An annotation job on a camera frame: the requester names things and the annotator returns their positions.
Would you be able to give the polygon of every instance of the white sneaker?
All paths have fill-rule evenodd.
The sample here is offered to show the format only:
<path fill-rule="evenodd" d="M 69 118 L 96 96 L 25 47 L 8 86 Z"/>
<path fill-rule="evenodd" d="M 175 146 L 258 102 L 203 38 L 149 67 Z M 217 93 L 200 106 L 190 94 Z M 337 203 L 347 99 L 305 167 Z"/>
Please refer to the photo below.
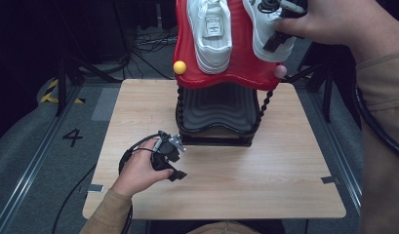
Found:
<path fill-rule="evenodd" d="M 281 15 L 281 8 L 271 14 L 264 14 L 258 10 L 258 4 L 261 0 L 242 0 L 244 8 L 251 18 L 253 23 L 253 49 L 254 54 L 261 60 L 279 62 L 284 61 L 290 55 L 296 37 L 289 38 L 284 44 L 281 44 L 275 53 L 270 53 L 263 49 L 263 46 L 268 41 L 269 37 L 275 32 L 274 21 Z"/>
<path fill-rule="evenodd" d="M 232 51 L 226 0 L 187 0 L 187 17 L 199 68 L 208 74 L 224 72 Z"/>

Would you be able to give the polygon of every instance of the red plastic base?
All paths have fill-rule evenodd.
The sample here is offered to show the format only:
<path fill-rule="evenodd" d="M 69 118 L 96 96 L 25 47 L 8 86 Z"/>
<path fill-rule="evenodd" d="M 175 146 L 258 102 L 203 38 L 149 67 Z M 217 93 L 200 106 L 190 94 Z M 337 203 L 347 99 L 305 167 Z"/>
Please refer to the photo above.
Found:
<path fill-rule="evenodd" d="M 175 74 L 180 86 L 188 89 L 199 89 L 221 82 L 235 82 L 256 90 L 273 91 L 280 80 L 273 74 L 280 62 L 266 62 L 254 55 L 252 48 L 253 26 L 244 9 L 242 0 L 229 0 L 231 15 L 232 53 L 227 69 L 220 74 L 203 73 L 196 61 L 192 31 L 186 12 L 187 0 L 177 0 L 179 35 L 174 53 L 174 62 L 182 60 L 186 71 Z"/>

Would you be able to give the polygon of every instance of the black cable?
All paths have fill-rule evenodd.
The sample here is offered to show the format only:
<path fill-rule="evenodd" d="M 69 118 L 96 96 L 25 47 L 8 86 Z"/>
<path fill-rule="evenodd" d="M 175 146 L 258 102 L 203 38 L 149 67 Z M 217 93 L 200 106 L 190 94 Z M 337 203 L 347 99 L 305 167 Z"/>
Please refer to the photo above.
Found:
<path fill-rule="evenodd" d="M 162 75 L 163 77 L 165 77 L 168 80 L 175 80 L 165 74 L 163 74 L 162 72 L 160 72 L 158 69 L 156 69 L 152 64 L 150 64 L 148 61 L 146 61 L 144 58 L 142 58 L 140 55 L 138 55 L 138 53 L 135 53 L 135 55 L 137 57 L 139 57 L 139 59 L 141 59 L 142 61 L 144 61 L 147 65 L 149 65 L 151 68 L 153 68 L 153 70 L 155 70 L 157 73 L 159 73 L 160 75 Z"/>
<path fill-rule="evenodd" d="M 152 139 L 154 137 L 159 137 L 159 134 L 155 134 L 155 135 L 150 135 L 150 136 L 146 136 L 145 138 L 139 140 L 137 143 L 135 143 L 134 145 L 132 145 L 132 147 L 130 147 L 128 150 L 126 150 L 126 152 L 124 153 L 123 157 L 120 160 L 119 163 L 119 175 L 121 173 L 121 171 L 124 168 L 124 165 L 126 164 L 126 162 L 130 159 L 130 157 L 132 156 L 133 152 L 135 151 L 135 148 L 137 146 L 139 146 L 141 143 L 147 141 L 148 139 Z"/>
<path fill-rule="evenodd" d="M 116 67 L 109 68 L 106 70 L 101 70 L 101 72 L 103 72 L 105 74 L 110 74 L 110 73 L 113 73 L 113 72 L 123 69 L 130 62 L 130 60 L 126 57 L 128 57 L 128 55 L 125 55 L 125 58 L 123 58 L 123 61 L 121 61 L 121 63 L 119 62 Z M 83 73 L 84 75 L 96 75 L 89 70 L 80 70 L 80 72 Z"/>
<path fill-rule="evenodd" d="M 132 74 L 132 71 L 129 69 L 129 65 L 126 65 L 127 71 L 129 71 L 130 76 L 132 76 L 132 79 L 135 79 L 135 77 Z"/>
<path fill-rule="evenodd" d="M 68 196 L 65 198 L 64 202 L 62 203 L 59 213 L 57 214 L 56 220 L 54 221 L 54 225 L 53 225 L 53 230 L 51 233 L 56 233 L 56 229 L 57 229 L 57 223 L 59 222 L 59 218 L 61 215 L 62 210 L 65 207 L 65 204 L 67 203 L 67 201 L 69 200 L 69 198 L 71 197 L 72 193 L 75 191 L 75 189 L 78 187 L 78 185 L 80 185 L 83 180 L 96 168 L 97 164 L 94 164 L 88 172 L 86 172 L 86 174 L 80 179 L 80 181 L 77 182 L 77 184 L 75 184 L 75 186 L 71 189 L 71 191 L 69 192 Z"/>
<path fill-rule="evenodd" d="M 129 213 L 127 214 L 126 222 L 124 223 L 122 234 L 127 234 L 129 232 L 130 226 L 132 225 L 133 219 L 133 205 L 130 206 Z"/>
<path fill-rule="evenodd" d="M 133 42 L 133 51 L 140 54 L 158 52 L 166 46 L 176 44 L 177 38 L 177 34 L 171 34 L 170 30 L 167 33 L 161 32 L 158 36 L 154 38 L 151 34 L 141 34 L 138 35 Z"/>
<path fill-rule="evenodd" d="M 145 151 L 149 151 L 150 153 L 156 153 L 156 152 L 154 152 L 153 150 L 148 149 L 148 148 L 137 148 L 137 149 L 133 150 L 133 152 L 139 151 L 139 150 L 145 150 Z"/>
<path fill-rule="evenodd" d="M 138 63 L 135 62 L 132 58 L 131 58 L 131 60 L 135 63 L 135 66 L 136 66 L 136 68 L 138 69 L 138 72 L 139 72 L 140 75 L 141 75 L 141 79 L 143 79 L 144 73 L 140 70 Z"/>
<path fill-rule="evenodd" d="M 308 234 L 308 222 L 309 222 L 309 219 L 306 219 L 305 220 L 305 231 L 304 231 L 304 234 Z"/>
<path fill-rule="evenodd" d="M 359 110 L 364 122 L 370 127 L 373 132 L 375 132 L 379 139 L 384 142 L 384 144 L 388 148 L 390 148 L 393 152 L 399 155 L 399 143 L 391 136 L 389 136 L 385 132 L 385 130 L 381 128 L 376 119 L 372 116 L 370 110 L 367 108 L 366 103 L 363 100 L 361 90 L 358 87 L 354 88 L 354 96 L 356 98 L 357 109 Z"/>
<path fill-rule="evenodd" d="M 93 74 L 99 76 L 100 78 L 104 79 L 107 82 L 110 83 L 121 83 L 123 82 L 122 80 L 117 80 L 107 74 L 105 74 L 104 72 L 102 72 L 101 70 L 99 70 L 98 68 L 94 67 L 93 65 L 86 63 L 85 61 L 79 59 L 79 58 L 75 58 L 73 56 L 69 57 L 71 60 L 73 60 L 74 62 L 76 62 L 77 64 L 83 66 L 84 68 L 86 68 L 87 70 L 89 70 L 90 72 L 92 72 Z"/>

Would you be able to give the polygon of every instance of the yellow ball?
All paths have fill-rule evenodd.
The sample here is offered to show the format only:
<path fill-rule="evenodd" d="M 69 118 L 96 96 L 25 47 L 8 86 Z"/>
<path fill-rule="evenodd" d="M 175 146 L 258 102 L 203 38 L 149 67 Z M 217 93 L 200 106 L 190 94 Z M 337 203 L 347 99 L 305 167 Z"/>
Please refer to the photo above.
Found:
<path fill-rule="evenodd" d="M 177 75 L 182 75 L 186 71 L 186 63 L 181 60 L 176 61 L 174 63 L 174 71 Z"/>

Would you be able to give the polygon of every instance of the gray carpet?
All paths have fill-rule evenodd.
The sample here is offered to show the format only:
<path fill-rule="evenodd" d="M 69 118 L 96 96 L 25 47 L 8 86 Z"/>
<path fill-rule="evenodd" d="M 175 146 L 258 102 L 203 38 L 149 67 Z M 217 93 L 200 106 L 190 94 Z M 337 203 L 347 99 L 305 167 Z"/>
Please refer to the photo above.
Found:
<path fill-rule="evenodd" d="M 293 54 L 286 65 L 291 74 L 297 73 L 297 66 L 305 53 L 309 42 L 298 40 Z M 168 46 L 159 52 L 144 54 L 143 58 L 156 67 L 162 74 L 173 76 L 172 57 L 173 46 Z M 112 76 L 124 76 L 144 79 L 164 79 L 143 60 L 133 57 L 129 69 L 118 71 Z M 339 179 L 337 188 L 347 209 L 347 215 L 340 219 L 312 219 L 309 221 L 308 233 L 356 233 L 359 216 L 347 190 L 340 168 L 337 165 L 335 151 L 328 140 L 321 116 L 316 114 L 315 104 L 310 96 L 321 97 L 319 94 L 308 94 L 302 89 L 305 81 L 296 83 L 298 94 L 317 137 L 320 148 L 332 175 Z M 112 107 L 117 98 L 119 86 L 106 84 L 98 77 L 88 77 L 77 98 L 84 98 L 84 104 L 72 104 L 55 133 L 48 154 L 20 207 L 9 223 L 6 233 L 51 233 L 57 213 L 62 202 L 80 180 L 80 178 L 95 164 L 99 158 L 100 149 L 111 117 Z M 44 86 L 38 97 L 47 89 Z M 0 214 L 9 200 L 21 175 L 33 158 L 45 133 L 54 121 L 57 111 L 55 103 L 40 103 L 39 107 L 14 125 L 0 141 Z M 355 123 L 345 110 L 337 92 L 332 99 L 332 129 L 338 136 L 339 143 L 346 154 L 349 164 L 354 169 L 355 176 L 361 181 L 361 136 Z M 73 147 L 71 139 L 63 139 L 73 130 L 79 130 L 79 136 Z M 82 186 L 90 183 L 92 175 L 88 176 Z M 86 194 L 75 190 L 66 203 L 60 215 L 56 233 L 78 233 L 85 222 L 82 209 Z M 286 219 L 284 224 L 288 234 L 303 233 L 305 220 Z M 134 234 L 142 234 L 145 221 L 136 220 L 132 227 Z"/>

